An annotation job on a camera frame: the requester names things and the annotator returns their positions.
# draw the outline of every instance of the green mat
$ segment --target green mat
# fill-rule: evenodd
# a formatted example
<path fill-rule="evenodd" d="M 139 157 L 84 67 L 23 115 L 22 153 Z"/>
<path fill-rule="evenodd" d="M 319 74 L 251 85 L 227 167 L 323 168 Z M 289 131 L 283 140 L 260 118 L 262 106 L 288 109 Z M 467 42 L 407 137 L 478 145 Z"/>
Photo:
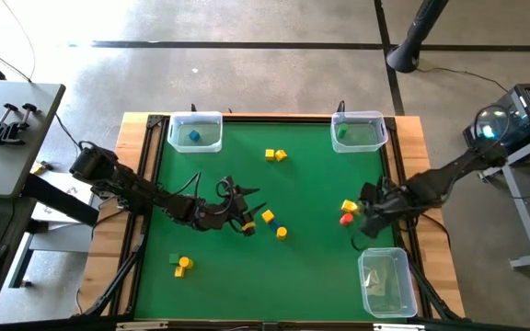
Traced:
<path fill-rule="evenodd" d="M 288 158 L 268 162 L 268 148 L 283 149 Z M 244 188 L 260 188 L 247 197 L 249 208 L 267 206 L 250 237 L 228 225 L 193 231 L 155 209 L 137 319 L 375 320 L 363 309 L 360 253 L 350 242 L 357 224 L 344 228 L 339 218 L 345 199 L 356 200 L 364 182 L 383 175 L 379 152 L 336 154 L 328 125 L 225 123 L 220 153 L 179 154 L 166 143 L 159 171 L 170 191 L 202 171 L 200 195 L 213 202 L 221 201 L 215 184 L 230 175 Z M 287 227 L 286 240 L 278 241 L 260 218 L 267 209 Z M 357 235 L 359 246 L 394 246 L 389 228 L 374 241 Z M 169 253 L 194 261 L 185 278 L 174 278 Z"/>

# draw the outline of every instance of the green block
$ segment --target green block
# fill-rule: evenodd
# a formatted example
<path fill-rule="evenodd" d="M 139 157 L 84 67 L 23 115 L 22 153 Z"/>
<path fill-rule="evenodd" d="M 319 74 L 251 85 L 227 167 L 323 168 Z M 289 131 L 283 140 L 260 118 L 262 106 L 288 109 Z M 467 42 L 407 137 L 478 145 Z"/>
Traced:
<path fill-rule="evenodd" d="M 337 130 L 337 138 L 342 139 L 342 137 L 345 136 L 347 133 L 347 129 L 349 129 L 349 126 L 345 123 L 342 123 L 339 125 L 339 129 Z"/>
<path fill-rule="evenodd" d="M 179 265 L 179 259 L 181 258 L 181 255 L 177 253 L 171 253 L 169 254 L 169 263 L 178 266 Z"/>

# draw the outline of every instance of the clear plastic bin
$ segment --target clear plastic bin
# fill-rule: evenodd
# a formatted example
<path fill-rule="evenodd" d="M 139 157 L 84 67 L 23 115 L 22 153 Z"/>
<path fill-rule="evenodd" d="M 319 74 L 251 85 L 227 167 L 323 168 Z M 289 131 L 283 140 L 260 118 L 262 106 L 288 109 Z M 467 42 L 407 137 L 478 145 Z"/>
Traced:
<path fill-rule="evenodd" d="M 190 133 L 200 140 L 194 142 Z M 167 141 L 180 153 L 215 153 L 222 149 L 222 113 L 218 111 L 180 111 L 169 118 Z"/>
<path fill-rule="evenodd" d="M 338 137 L 341 124 L 347 131 Z M 330 123 L 332 148 L 337 153 L 375 152 L 387 142 L 384 116 L 379 111 L 336 112 Z"/>
<path fill-rule="evenodd" d="M 377 318 L 416 315 L 409 260 L 401 248 L 365 249 L 358 260 L 363 307 Z"/>

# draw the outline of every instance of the gray floor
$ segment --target gray floor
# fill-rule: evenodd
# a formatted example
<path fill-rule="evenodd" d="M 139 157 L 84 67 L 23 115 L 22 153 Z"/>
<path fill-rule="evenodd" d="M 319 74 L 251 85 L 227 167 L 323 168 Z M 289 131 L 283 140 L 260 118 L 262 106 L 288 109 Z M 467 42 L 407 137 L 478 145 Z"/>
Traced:
<path fill-rule="evenodd" d="M 421 0 L 384 0 L 392 42 L 401 41 Z M 124 111 L 202 110 L 394 113 L 380 51 L 91 49 L 88 40 L 379 42 L 373 0 L 67 1 L 8 0 L 36 48 L 34 80 L 67 86 L 59 110 L 77 139 L 113 147 Z M 82 47 L 67 48 L 67 42 Z M 427 40 L 438 44 L 530 44 L 530 1 L 452 0 Z M 0 4 L 0 55 L 31 70 L 29 47 Z M 444 66 L 530 82 L 528 52 L 425 52 L 422 68 Z M 9 74 L 11 80 L 18 80 Z M 502 91 L 450 73 L 397 76 L 409 115 L 421 116 L 433 166 L 465 149 L 460 132 Z M 67 167 L 75 154 L 57 124 L 40 157 Z M 530 174 L 524 174 L 525 194 Z M 480 322 L 530 326 L 530 254 L 513 201 L 468 176 L 444 208 L 466 313 Z M 82 255 L 37 254 L 34 289 L 5 290 L 0 323 L 68 316 Z"/>

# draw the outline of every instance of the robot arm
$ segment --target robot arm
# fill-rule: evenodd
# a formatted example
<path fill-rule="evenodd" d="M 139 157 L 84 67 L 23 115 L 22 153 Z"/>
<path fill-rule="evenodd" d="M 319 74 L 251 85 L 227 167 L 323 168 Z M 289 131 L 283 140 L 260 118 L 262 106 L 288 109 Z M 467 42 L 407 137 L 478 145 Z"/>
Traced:
<path fill-rule="evenodd" d="M 449 164 L 414 175 L 400 186 L 383 177 L 377 186 L 366 183 L 359 197 L 366 217 L 361 231 L 376 238 L 391 223 L 441 207 L 449 198 L 454 183 L 468 173 L 504 166 L 507 156 L 504 147 L 479 139 L 477 147 L 467 149 Z"/>
<path fill-rule="evenodd" d="M 128 166 L 120 164 L 118 156 L 112 151 L 89 144 L 91 148 L 83 148 L 70 172 L 74 178 L 90 184 L 96 195 L 113 193 L 118 196 L 121 208 L 136 215 L 150 211 L 153 206 L 160 207 L 176 223 L 188 225 L 198 231 L 220 230 L 225 223 L 230 223 L 233 229 L 245 236 L 255 233 L 253 219 L 265 203 L 248 211 L 245 196 L 258 191 L 258 188 L 241 188 L 235 185 L 231 177 L 225 177 L 216 187 L 224 188 L 225 193 L 217 190 L 224 200 L 220 204 L 208 203 L 196 195 L 179 194 L 194 179 L 199 182 L 200 173 L 183 189 L 170 193 L 136 175 Z M 234 226 L 233 221 L 240 225 L 240 230 Z"/>

